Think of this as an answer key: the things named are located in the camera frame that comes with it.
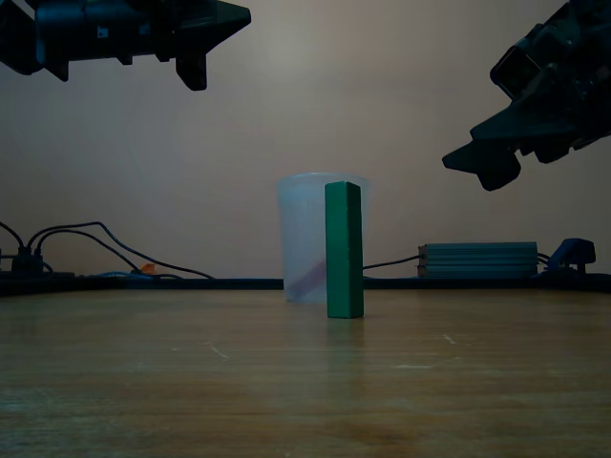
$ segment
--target blue clamp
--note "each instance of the blue clamp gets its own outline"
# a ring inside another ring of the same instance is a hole
[[[567,269],[577,266],[577,272],[585,275],[585,264],[596,262],[594,243],[584,239],[567,239],[548,261],[547,270]]]

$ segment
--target robotic arm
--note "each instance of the robotic arm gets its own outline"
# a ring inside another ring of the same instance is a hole
[[[492,70],[512,102],[444,157],[488,191],[520,173],[518,150],[548,164],[611,135],[611,0],[571,0]]]
[[[250,24],[250,10],[217,0],[27,0],[32,20],[0,0],[0,62],[22,74],[46,69],[68,81],[74,60],[176,59],[192,91],[207,88],[206,55]]]

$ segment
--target orange object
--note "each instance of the orange object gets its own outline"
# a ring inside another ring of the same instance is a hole
[[[157,275],[157,269],[154,264],[144,264],[140,267],[140,272],[146,275]]]

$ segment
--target table surface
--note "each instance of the table surface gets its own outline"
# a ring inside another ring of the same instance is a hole
[[[611,296],[371,291],[0,302],[0,456],[611,454]]]

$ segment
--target gray power supply unit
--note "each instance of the gray power supply unit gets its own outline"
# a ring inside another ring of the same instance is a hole
[[[538,273],[536,242],[435,243],[419,253],[422,278],[524,279]]]

